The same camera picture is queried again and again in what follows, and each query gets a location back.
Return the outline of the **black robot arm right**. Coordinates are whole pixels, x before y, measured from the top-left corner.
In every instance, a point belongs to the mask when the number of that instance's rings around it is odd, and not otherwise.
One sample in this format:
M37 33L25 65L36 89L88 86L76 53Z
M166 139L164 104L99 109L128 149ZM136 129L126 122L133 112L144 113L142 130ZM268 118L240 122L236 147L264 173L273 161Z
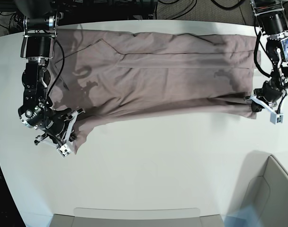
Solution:
M54 57L57 26L64 16L60 0L17 0L15 4L23 14L23 42L20 57L27 60L22 74L24 87L23 104L18 115L29 128L40 129L43 135L35 140L38 144L50 138L60 147L73 138L72 110L52 109L50 93L55 86L47 69Z

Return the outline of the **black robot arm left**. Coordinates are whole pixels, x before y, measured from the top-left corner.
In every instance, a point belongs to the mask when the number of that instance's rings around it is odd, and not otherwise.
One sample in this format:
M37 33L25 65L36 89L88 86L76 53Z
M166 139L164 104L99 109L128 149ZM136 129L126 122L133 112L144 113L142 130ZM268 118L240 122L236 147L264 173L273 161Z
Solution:
M250 4L255 22L260 28L255 43L254 63L258 71L269 78L262 88L255 89L254 96L250 97L252 111L259 112L268 107L273 110L280 99L278 109L274 112L279 114L288 89L288 36L285 34L288 32L288 19L281 0L251 0ZM271 73L265 72L258 62L258 48L262 46L262 36L267 39L264 50L272 65Z

